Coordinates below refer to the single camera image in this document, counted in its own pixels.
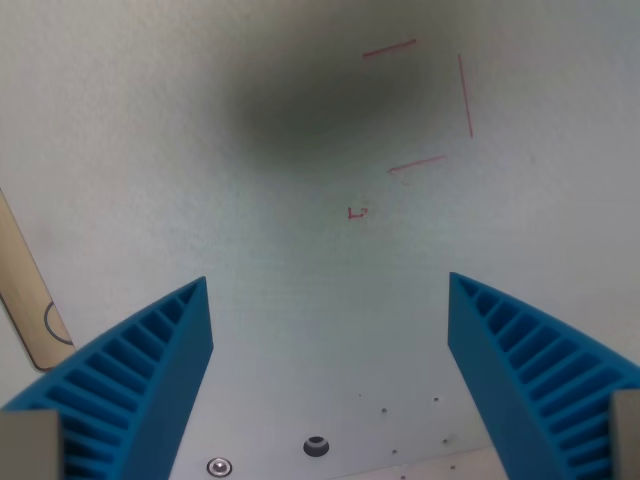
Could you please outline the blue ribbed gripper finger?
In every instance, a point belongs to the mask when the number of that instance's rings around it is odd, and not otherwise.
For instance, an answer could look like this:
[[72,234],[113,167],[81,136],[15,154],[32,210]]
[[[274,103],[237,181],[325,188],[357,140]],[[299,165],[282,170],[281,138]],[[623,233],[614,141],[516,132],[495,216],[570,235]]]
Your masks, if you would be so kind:
[[199,277],[77,350],[3,408],[59,414],[67,479],[167,479],[212,352]]
[[509,478],[612,478],[610,397],[638,386],[638,365],[458,273],[448,347]]

